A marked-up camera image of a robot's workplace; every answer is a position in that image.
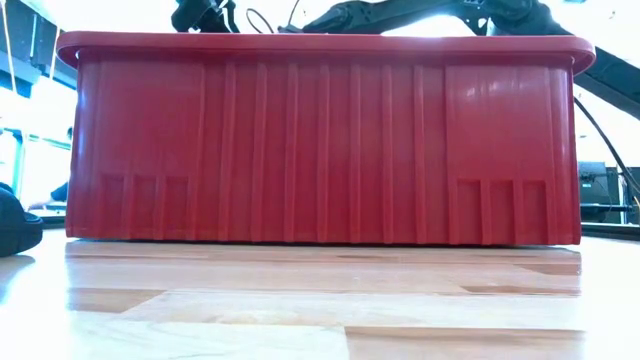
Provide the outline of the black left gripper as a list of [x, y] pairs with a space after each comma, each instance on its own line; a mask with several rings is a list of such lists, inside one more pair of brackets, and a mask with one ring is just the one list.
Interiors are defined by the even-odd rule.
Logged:
[[233, 0], [176, 0], [178, 7], [171, 15], [177, 32], [190, 29], [201, 33], [239, 33], [235, 23]]

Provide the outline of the black rubber slide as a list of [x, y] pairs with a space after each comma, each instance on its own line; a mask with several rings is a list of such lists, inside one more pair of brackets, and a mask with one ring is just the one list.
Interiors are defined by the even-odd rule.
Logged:
[[43, 237], [43, 220], [24, 210], [12, 188], [0, 182], [0, 257], [37, 246]]

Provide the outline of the red plastic bin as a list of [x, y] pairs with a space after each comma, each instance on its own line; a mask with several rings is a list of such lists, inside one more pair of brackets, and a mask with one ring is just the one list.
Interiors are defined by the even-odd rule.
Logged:
[[571, 245], [575, 36], [68, 32], [66, 230], [91, 239]]

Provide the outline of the dark grey building frame structure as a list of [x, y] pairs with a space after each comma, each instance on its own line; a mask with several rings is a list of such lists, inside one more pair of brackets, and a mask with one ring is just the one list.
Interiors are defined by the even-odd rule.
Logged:
[[30, 98], [34, 85], [54, 70], [54, 81], [75, 89], [77, 71], [53, 61], [61, 33], [21, 0], [0, 0], [0, 88]]

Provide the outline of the teal metal post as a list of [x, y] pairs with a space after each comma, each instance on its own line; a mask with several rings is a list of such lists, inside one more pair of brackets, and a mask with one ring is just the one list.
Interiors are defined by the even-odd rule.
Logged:
[[26, 154], [26, 148], [25, 148], [23, 132], [21, 130], [12, 131], [12, 135], [16, 140], [12, 189], [16, 197], [20, 199], [21, 191], [22, 191], [22, 180], [23, 180], [23, 173], [24, 173], [24, 159]]

